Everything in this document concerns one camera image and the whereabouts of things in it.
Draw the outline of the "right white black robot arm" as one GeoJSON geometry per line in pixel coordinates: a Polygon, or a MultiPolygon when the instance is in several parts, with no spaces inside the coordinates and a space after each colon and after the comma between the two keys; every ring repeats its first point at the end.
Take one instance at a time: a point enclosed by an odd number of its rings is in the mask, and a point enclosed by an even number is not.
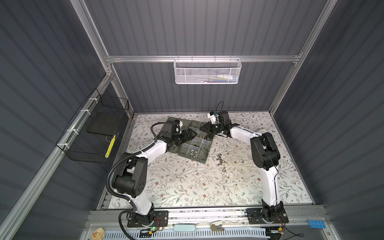
{"type": "Polygon", "coordinates": [[[210,121],[200,130],[217,136],[240,140],[251,147],[254,164],[260,169],[263,198],[261,216],[266,223],[273,223],[284,216],[285,209],[278,192],[277,166],[281,158],[271,133],[256,133],[239,124],[232,123],[227,111],[211,111],[207,114],[210,121]]]}

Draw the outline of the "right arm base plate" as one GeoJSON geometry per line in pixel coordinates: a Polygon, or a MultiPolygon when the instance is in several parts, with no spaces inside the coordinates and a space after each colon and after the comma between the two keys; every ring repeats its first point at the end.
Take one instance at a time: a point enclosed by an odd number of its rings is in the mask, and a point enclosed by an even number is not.
{"type": "Polygon", "coordinates": [[[289,222],[285,209],[248,208],[245,211],[250,224],[287,224],[289,222]]]}

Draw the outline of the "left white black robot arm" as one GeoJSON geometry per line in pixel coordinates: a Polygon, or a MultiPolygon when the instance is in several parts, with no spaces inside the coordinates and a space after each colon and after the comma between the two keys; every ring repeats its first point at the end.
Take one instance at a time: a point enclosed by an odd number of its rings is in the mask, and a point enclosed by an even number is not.
{"type": "Polygon", "coordinates": [[[188,128],[182,129],[179,120],[158,122],[151,126],[154,140],[135,153],[124,153],[110,170],[106,179],[106,189],[114,197],[127,200],[134,212],[146,218],[154,215],[154,205],[145,194],[148,165],[173,147],[193,140],[197,133],[188,128]]]}

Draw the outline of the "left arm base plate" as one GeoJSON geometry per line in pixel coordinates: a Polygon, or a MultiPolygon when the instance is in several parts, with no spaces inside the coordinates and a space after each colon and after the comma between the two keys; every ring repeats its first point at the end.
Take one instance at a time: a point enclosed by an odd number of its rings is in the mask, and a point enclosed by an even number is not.
{"type": "Polygon", "coordinates": [[[145,216],[129,212],[126,218],[128,228],[166,227],[168,225],[169,211],[150,211],[145,216]]]}

